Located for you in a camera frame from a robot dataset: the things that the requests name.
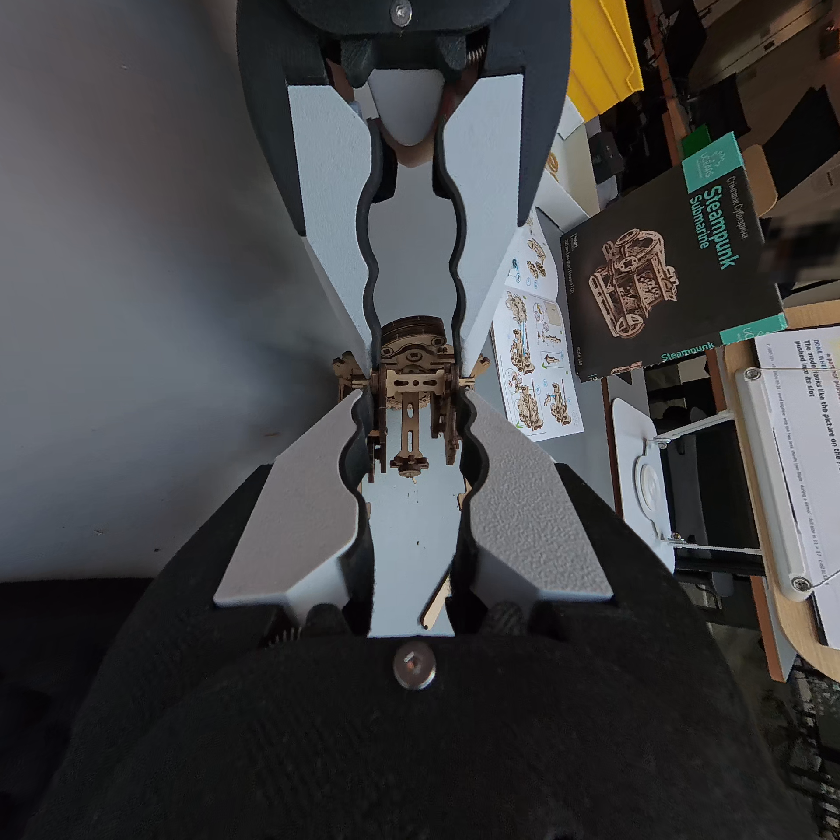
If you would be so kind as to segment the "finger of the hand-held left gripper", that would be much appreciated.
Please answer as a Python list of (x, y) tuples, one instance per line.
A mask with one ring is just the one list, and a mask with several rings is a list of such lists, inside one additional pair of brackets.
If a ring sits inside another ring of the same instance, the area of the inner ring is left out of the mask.
[(381, 327), (373, 291), (379, 275), (369, 214), (383, 172), (373, 120), (330, 86), (289, 86), (306, 249), (361, 365), (378, 365)]
[(459, 364), (473, 364), (501, 293), (498, 276), (518, 224), (522, 75), (467, 69), (444, 88), (434, 133), (434, 185), (455, 210), (448, 259)]

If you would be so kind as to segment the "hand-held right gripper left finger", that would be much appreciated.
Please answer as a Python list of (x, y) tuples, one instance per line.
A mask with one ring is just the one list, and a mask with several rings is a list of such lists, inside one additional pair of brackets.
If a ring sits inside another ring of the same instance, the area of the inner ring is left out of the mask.
[(331, 604), (371, 629), (374, 549), (360, 493), (373, 426), (369, 391), (352, 391), (279, 454), (217, 588), (216, 606), (274, 605), (295, 624)]

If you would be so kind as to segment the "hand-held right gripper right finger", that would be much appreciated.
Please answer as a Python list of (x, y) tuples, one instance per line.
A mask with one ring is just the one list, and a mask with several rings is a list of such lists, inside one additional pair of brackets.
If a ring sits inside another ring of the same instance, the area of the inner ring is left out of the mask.
[(490, 609), (607, 603), (607, 580), (557, 465), (475, 392), (458, 401), (462, 502), (451, 565), (451, 627), (477, 631)]

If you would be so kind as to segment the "wooden mechanical puzzle model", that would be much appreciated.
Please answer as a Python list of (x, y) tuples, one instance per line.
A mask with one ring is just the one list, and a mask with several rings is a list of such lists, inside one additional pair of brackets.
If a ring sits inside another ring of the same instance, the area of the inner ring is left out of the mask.
[(444, 611), (461, 507), (457, 399), (487, 369), (461, 373), (440, 318), (385, 325), (368, 371), (350, 350), (332, 361), (353, 435), (339, 476), (359, 505), (358, 534), (342, 558), (357, 633), (428, 634)]

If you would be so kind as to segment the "grey desk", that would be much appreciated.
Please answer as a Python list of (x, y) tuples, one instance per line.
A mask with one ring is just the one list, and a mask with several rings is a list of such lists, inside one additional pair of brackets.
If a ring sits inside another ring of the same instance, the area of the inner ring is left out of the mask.
[[(144, 568), (269, 426), (293, 444), (312, 355), (247, 333), (259, 303), (350, 342), (208, 32), (188, 2), (2, 2), (5, 571)], [(268, 475), (148, 599), (291, 621), (214, 603)]]

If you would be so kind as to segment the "person's left hand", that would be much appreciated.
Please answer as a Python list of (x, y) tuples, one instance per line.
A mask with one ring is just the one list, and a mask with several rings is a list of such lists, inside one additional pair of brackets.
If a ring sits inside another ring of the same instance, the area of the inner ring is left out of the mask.
[(434, 134), (429, 134), (423, 141), (414, 145), (399, 143), (390, 138), (388, 143), (395, 152), (396, 159), (400, 165), (406, 168), (415, 168), (424, 165), (434, 159)]

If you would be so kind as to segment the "white cardboard box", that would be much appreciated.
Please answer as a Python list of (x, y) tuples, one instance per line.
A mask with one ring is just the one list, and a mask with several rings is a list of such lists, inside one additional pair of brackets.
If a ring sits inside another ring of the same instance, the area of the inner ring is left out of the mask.
[(585, 123), (565, 99), (534, 206), (568, 232), (600, 211)]

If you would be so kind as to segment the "illustrated instruction booklet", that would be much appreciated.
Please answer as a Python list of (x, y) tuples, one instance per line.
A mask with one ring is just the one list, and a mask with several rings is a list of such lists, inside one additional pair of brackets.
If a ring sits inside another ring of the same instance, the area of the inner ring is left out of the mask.
[(538, 441), (583, 433), (557, 302), (560, 275), (536, 208), (511, 240), (500, 272), (491, 338), (507, 419)]

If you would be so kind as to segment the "yellow plastic bin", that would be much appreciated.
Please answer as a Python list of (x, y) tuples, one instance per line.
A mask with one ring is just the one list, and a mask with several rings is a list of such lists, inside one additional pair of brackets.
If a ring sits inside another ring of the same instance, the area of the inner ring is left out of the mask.
[(588, 123), (644, 89), (624, 1), (571, 2), (567, 95)]

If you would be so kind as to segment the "black puzzle packaging box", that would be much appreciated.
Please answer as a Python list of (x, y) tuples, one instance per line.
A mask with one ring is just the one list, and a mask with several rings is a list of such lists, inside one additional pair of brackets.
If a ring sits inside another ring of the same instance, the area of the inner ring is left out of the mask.
[(570, 353), (583, 381), (785, 330), (728, 133), (563, 234)]

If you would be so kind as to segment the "light wooden board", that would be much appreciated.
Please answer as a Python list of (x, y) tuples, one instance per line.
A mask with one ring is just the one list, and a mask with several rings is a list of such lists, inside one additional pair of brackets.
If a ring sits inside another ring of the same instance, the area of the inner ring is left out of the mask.
[(813, 609), (806, 600), (791, 598), (786, 564), (795, 559), (796, 521), (788, 501), (778, 450), (772, 434), (769, 407), (761, 374), (746, 379), (749, 369), (759, 368), (755, 349), (759, 336), (716, 351), (726, 408), (733, 415), (752, 516), (758, 533), (765, 582), (752, 585), (762, 629), (771, 630), (765, 642), (770, 675), (784, 680), (792, 657), (798, 655), (824, 676), (838, 680), (839, 653), (821, 644)]

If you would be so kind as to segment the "printed paper sheet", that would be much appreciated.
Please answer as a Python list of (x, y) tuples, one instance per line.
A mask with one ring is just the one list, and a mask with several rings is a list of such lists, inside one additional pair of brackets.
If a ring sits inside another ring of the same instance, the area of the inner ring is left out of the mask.
[(839, 648), (839, 328), (756, 342), (822, 642)]

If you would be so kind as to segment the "white lamp base plate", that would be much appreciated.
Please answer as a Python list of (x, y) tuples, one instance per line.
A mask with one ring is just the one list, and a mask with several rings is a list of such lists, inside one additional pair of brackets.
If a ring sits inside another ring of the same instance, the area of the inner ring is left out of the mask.
[(662, 453), (673, 443), (697, 438), (712, 427), (734, 424), (737, 417), (730, 409), (657, 434), (649, 416), (616, 399), (612, 420), (621, 506), (625, 522), (670, 572), (765, 576), (772, 566), (783, 595), (801, 602), (837, 577), (838, 570), (820, 568), (813, 546), (805, 542), (808, 521), (795, 513), (794, 481), (784, 466), (765, 387), (770, 381), (765, 373), (770, 372), (752, 367), (736, 373), (744, 422), (742, 441), (759, 483), (758, 503), (767, 522), (767, 547), (691, 542), (671, 528)]

